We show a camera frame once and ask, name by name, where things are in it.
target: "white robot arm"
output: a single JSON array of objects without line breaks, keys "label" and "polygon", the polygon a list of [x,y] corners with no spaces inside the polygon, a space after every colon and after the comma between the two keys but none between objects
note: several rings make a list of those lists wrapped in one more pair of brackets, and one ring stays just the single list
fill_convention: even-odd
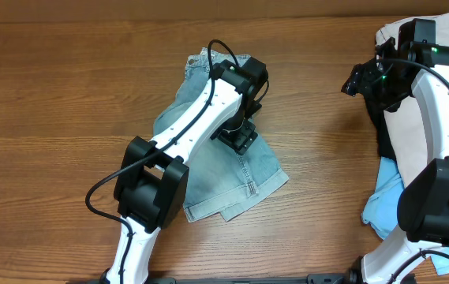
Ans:
[{"label": "white robot arm", "polygon": [[[189,109],[169,128],[154,136],[151,141],[157,142],[158,149],[170,142],[170,140],[181,131],[201,110],[211,89],[211,81],[208,80],[205,89]],[[182,157],[183,163],[189,165],[199,147],[218,130],[228,119],[232,118],[240,109],[241,94],[235,91],[235,86],[224,80],[215,82],[214,98],[209,108],[203,113],[198,121],[191,127],[176,144],[168,148],[165,153],[171,158]],[[143,284],[148,276],[148,261],[154,248],[154,242],[160,231],[156,228],[152,233],[145,233],[145,227],[131,217],[127,217],[133,228],[133,241],[124,265],[124,283]],[[119,270],[122,255],[127,243],[128,229],[122,225],[121,238],[119,240],[114,265],[107,272],[107,280],[110,284],[119,283]]]},{"label": "white robot arm", "polygon": [[[449,66],[435,65],[434,71],[449,81]],[[412,83],[413,96],[419,103],[428,145],[428,163],[433,159],[449,156],[449,95],[448,89],[432,74],[421,70]],[[363,282],[386,284],[392,273],[421,250],[443,250],[442,243],[408,240],[406,232],[399,226],[391,232],[382,244],[362,259]],[[418,258],[406,267],[397,282],[401,282],[425,258]]]},{"label": "white robot arm", "polygon": [[398,226],[375,251],[357,259],[347,283],[400,283],[425,260],[425,252],[437,254],[449,246],[449,47],[435,44],[435,24],[414,19],[402,25],[398,50],[390,38],[377,47],[381,59],[354,66],[342,88],[388,111],[413,96],[428,147],[428,165],[399,199]]},{"label": "white robot arm", "polygon": [[159,179],[141,167],[119,176],[114,198],[119,201],[121,219],[132,232],[130,235],[129,228],[122,224],[114,265],[100,283],[143,284],[147,280],[155,239],[180,209],[189,164],[205,141],[219,138],[243,155],[256,139],[249,118],[261,107],[260,99],[254,99],[268,81],[266,65],[250,58],[243,66],[224,61],[214,67],[204,90],[173,125],[149,142],[136,137],[126,149],[123,168],[155,157],[145,166],[156,166],[164,173]]}]

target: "light blue cloth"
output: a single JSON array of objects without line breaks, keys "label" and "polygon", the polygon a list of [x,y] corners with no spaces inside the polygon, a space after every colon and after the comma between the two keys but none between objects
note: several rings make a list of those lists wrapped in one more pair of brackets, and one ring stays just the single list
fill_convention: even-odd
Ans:
[{"label": "light blue cloth", "polygon": [[[398,201],[403,191],[403,182],[396,163],[382,158],[375,193],[368,199],[362,214],[364,224],[370,224],[382,239],[398,224]],[[449,260],[441,256],[431,256],[438,275],[449,274]]]},{"label": "light blue cloth", "polygon": [[[249,55],[238,55],[243,65]],[[231,56],[212,51],[212,63]],[[154,122],[154,134],[172,125],[203,91],[208,80],[207,50],[189,56],[185,80],[172,103]],[[218,139],[202,145],[191,161],[184,211],[194,222],[215,213],[229,221],[264,200],[289,180],[275,153],[259,135],[244,155]]]},{"label": "light blue cloth", "polygon": [[368,199],[361,215],[363,223],[370,224],[382,239],[398,225],[398,200],[403,189],[396,162],[382,157],[375,193]]}]

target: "wooden table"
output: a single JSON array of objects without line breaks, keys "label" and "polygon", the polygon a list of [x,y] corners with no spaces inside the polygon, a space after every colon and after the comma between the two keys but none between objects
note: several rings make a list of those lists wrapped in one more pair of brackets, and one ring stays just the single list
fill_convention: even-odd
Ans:
[{"label": "wooden table", "polygon": [[[379,158],[363,99],[340,93],[373,53],[377,29],[402,17],[260,21],[0,24],[0,283],[98,278],[119,224],[84,205],[128,142],[152,136],[187,56],[210,39],[268,64],[256,123],[290,181],[231,222],[188,224],[156,243],[154,276],[304,276],[345,271],[379,243],[361,212]],[[114,182],[93,199],[116,212]],[[438,278],[430,261],[415,271]]]}]

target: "black mount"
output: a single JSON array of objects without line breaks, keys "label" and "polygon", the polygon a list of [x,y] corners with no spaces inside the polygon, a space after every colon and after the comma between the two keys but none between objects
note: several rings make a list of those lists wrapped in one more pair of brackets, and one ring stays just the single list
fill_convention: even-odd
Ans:
[{"label": "black mount", "polygon": [[[126,148],[121,168],[158,150],[154,142],[137,136]],[[118,213],[139,222],[149,234],[157,227],[170,225],[185,199],[189,168],[183,162],[181,157],[173,159],[160,153],[145,166],[162,167],[161,179],[144,170],[144,166],[119,176],[114,190],[114,198],[119,201]]]},{"label": "black mount", "polygon": [[449,157],[433,159],[406,187],[399,197],[398,224],[409,241],[449,247]]},{"label": "black mount", "polygon": [[[67,284],[100,284],[90,282]],[[149,278],[145,284],[343,284],[343,274],[315,274],[307,277],[278,278],[215,278],[197,280],[177,280],[175,278]]]},{"label": "black mount", "polygon": [[[389,38],[375,49],[381,58],[404,59],[428,67],[449,66],[449,47],[436,44],[436,22],[413,19],[399,27],[398,50],[395,38]],[[365,64],[357,64],[342,92],[355,96],[361,93],[367,102],[380,110],[395,112],[401,101],[412,95],[412,83],[418,67],[402,63],[376,64],[376,56]]]},{"label": "black mount", "polygon": [[249,119],[262,107],[254,99],[268,80],[266,65],[255,58],[249,58],[242,67],[225,60],[214,66],[214,76],[216,80],[221,79],[235,86],[235,91],[241,94],[241,105],[238,112],[212,134],[211,139],[218,137],[243,155],[257,138],[256,126]]}]

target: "light blue denim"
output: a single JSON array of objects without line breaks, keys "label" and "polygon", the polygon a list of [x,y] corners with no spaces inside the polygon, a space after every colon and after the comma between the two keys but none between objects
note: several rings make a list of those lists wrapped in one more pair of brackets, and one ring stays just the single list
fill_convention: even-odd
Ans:
[{"label": "light blue denim", "polygon": [[[243,65],[249,57],[238,55],[237,59]],[[212,63],[224,59],[232,60],[229,55],[212,51]],[[205,48],[200,54],[189,56],[184,82],[175,101],[156,118],[154,135],[173,124],[201,94],[208,70]],[[258,204],[287,180],[275,153],[261,135],[242,156],[218,139],[209,140],[189,166],[184,211],[190,222],[218,212],[229,221]]]}]

